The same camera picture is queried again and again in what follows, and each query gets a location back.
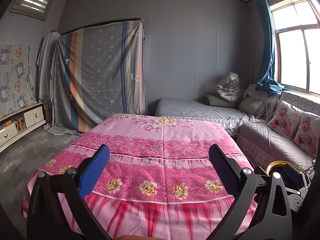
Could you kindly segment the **window with frame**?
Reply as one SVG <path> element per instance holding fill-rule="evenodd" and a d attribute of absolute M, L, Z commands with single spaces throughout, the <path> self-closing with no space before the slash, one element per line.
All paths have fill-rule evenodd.
<path fill-rule="evenodd" d="M 319 95 L 319 20 L 307 0 L 272 6 L 278 81 L 291 90 Z"/>

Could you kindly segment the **pink floral table cover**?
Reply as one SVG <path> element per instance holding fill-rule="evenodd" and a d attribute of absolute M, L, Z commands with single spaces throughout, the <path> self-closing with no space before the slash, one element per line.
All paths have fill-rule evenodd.
<path fill-rule="evenodd" d="M 210 146 L 217 144 L 240 167 L 250 167 L 218 123 L 115 114 L 40 170 L 63 174 L 103 144 L 110 160 L 85 202 L 113 238 L 207 238 L 234 200 L 209 161 Z"/>

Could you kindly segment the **baby print pillow far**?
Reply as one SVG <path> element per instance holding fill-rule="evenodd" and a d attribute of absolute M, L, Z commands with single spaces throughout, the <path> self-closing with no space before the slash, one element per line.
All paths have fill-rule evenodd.
<path fill-rule="evenodd" d="M 319 129 L 319 116 L 313 113 L 304 112 L 293 142 L 308 154 L 315 157 L 318 153 Z"/>

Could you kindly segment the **striped sheet covered wardrobe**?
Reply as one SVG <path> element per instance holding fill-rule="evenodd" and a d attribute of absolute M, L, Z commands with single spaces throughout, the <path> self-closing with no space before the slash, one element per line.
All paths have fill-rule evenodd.
<path fill-rule="evenodd" d="M 143 43 L 138 18 L 60 36 L 50 69 L 50 130 L 86 133 L 114 114 L 146 114 Z"/>

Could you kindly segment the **blue window curtain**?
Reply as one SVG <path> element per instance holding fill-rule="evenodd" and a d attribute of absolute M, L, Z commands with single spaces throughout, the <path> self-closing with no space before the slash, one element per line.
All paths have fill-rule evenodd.
<path fill-rule="evenodd" d="M 274 78 L 276 65 L 275 27 L 268 1 L 258 0 L 257 8 L 263 28 L 264 42 L 260 71 L 255 89 L 266 92 L 268 96 L 273 96 L 286 90 Z"/>

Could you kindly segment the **grey bolster pillow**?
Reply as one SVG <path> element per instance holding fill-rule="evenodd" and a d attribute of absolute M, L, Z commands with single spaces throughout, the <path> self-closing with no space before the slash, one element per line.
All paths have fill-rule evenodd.
<path fill-rule="evenodd" d="M 236 102 L 229 102 L 217 95 L 204 95 L 203 102 L 208 106 L 237 108 Z"/>

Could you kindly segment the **baby print pillow near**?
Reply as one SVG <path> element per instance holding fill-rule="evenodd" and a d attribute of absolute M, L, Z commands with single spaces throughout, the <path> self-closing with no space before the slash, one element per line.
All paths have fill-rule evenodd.
<path fill-rule="evenodd" d="M 267 125 L 277 133 L 290 139 L 300 123 L 302 114 L 302 110 L 286 101 L 281 101 Z"/>

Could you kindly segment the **gold rimmed trash bin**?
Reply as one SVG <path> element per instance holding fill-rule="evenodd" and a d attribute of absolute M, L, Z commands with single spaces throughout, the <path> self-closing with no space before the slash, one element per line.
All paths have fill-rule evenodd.
<path fill-rule="evenodd" d="M 283 160 L 273 161 L 266 168 L 266 173 L 271 174 L 272 171 L 282 170 L 290 179 L 295 182 L 299 182 L 301 180 L 301 169 L 297 166 Z"/>

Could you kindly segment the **white low cabinet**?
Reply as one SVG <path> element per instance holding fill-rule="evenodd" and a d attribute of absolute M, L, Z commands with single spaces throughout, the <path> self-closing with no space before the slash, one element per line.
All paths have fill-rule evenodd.
<path fill-rule="evenodd" d="M 42 102 L 1 117 L 0 152 L 3 152 L 25 135 L 45 124 Z"/>

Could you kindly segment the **small window with blinds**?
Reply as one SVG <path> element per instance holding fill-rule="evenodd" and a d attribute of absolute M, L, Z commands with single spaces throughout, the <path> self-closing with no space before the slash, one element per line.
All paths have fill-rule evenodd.
<path fill-rule="evenodd" d="M 10 12 L 45 21 L 52 3 L 53 0 L 14 0 Z"/>

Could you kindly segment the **baby print pillow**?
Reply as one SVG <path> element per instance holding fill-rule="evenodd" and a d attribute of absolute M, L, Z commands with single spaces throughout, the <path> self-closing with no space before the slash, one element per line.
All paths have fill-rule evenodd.
<path fill-rule="evenodd" d="M 290 139 L 300 123 L 302 114 L 302 110 L 286 101 L 281 101 L 267 125 L 277 133 Z"/>
<path fill-rule="evenodd" d="M 304 112 L 293 142 L 308 154 L 315 157 L 318 153 L 319 129 L 319 116 L 313 113 Z"/>

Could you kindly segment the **cartoon print wall cloth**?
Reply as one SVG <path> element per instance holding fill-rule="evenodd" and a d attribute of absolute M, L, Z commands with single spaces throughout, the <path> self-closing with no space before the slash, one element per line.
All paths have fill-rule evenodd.
<path fill-rule="evenodd" d="M 1 45 L 1 117 L 36 103 L 30 47 Z"/>

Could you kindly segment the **grey square cushion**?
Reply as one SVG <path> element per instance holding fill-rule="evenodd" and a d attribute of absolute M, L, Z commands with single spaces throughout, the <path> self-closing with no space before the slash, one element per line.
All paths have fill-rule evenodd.
<path fill-rule="evenodd" d="M 255 118 L 261 117 L 266 112 L 267 104 L 247 96 L 238 104 L 238 109 Z"/>

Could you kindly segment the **plastic wrapped tiger toy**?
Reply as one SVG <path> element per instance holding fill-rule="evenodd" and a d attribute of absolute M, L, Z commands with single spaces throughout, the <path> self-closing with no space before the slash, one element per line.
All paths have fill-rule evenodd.
<path fill-rule="evenodd" d="M 229 72 L 217 85 L 219 96 L 228 102 L 237 102 L 242 93 L 238 74 Z"/>

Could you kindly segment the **hanging grey white garment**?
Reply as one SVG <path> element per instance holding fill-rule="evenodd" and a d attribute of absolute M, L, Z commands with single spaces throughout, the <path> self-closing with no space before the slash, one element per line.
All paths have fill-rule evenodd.
<path fill-rule="evenodd" d="M 48 33 L 42 40 L 36 60 L 38 85 L 37 94 L 38 99 L 43 103 L 46 103 L 49 100 L 50 70 L 55 46 L 59 37 L 60 34 L 56 29 L 53 29 Z"/>

